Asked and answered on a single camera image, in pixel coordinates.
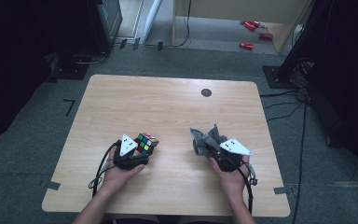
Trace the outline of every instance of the person's right hand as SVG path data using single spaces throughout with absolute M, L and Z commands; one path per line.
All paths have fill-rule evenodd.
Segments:
M 225 192 L 228 200 L 238 200 L 241 199 L 243 201 L 243 189 L 245 188 L 245 182 L 243 180 L 242 175 L 238 170 L 233 172 L 223 172 L 220 170 L 220 167 L 217 161 L 214 158 L 209 159 L 213 169 L 220 176 L 220 184 L 222 186 L 223 192 Z M 249 156 L 243 156 L 242 160 L 245 162 L 249 162 Z M 249 170 L 246 165 L 241 165 L 240 169 L 243 173 L 249 176 Z

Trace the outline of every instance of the person's left hand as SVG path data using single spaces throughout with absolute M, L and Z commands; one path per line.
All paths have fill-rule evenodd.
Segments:
M 115 155 L 116 149 L 117 147 L 113 147 L 112 150 L 110 150 L 108 156 L 108 168 L 115 166 L 113 164 L 113 157 Z M 140 164 L 129 171 L 121 170 L 118 167 L 111 168 L 104 173 L 103 184 L 100 190 L 105 190 L 109 196 L 112 196 L 113 194 L 117 193 L 131 177 L 141 172 L 144 168 L 145 166 L 143 164 Z

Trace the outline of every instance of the colorful puzzle cube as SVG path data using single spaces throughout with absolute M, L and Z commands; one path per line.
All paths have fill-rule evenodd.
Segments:
M 142 154 L 151 155 L 154 147 L 158 145 L 158 140 L 150 133 L 140 133 L 134 141 L 138 144 L 136 150 Z

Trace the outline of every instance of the gray cloth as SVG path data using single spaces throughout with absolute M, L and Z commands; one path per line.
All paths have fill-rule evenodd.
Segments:
M 211 157 L 211 150 L 220 152 L 220 143 L 227 141 L 227 138 L 224 135 L 219 135 L 216 124 L 207 134 L 193 128 L 190 128 L 190 132 L 194 138 L 194 152 L 198 156 L 206 156 L 207 158 Z

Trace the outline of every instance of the carpeted floor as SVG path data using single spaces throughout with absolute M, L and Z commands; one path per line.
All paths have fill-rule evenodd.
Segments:
M 284 57 L 276 54 L 114 47 L 104 61 L 89 67 L 84 80 L 43 83 L 11 127 L 0 135 L 0 223 L 69 223 L 75 218 L 76 214 L 71 213 L 44 212 L 41 204 L 46 189 L 39 185 L 50 180 L 54 172 L 90 76 L 245 80 L 256 83 L 260 94 L 269 94 L 283 90 L 269 88 L 262 65 L 280 65 L 283 61 Z M 71 103 L 64 99 L 75 100 L 68 116 Z M 293 95 L 262 98 L 265 107 L 294 102 Z M 298 103 L 266 108 L 266 119 L 289 115 L 297 106 Z M 304 105 L 289 118 L 268 122 L 292 214 L 280 218 L 257 217 L 256 221 L 292 222 L 298 193 L 304 109 L 306 131 L 296 223 L 358 223 L 358 159 L 346 148 L 327 147 L 324 129 L 315 111 L 312 106 L 305 108 Z

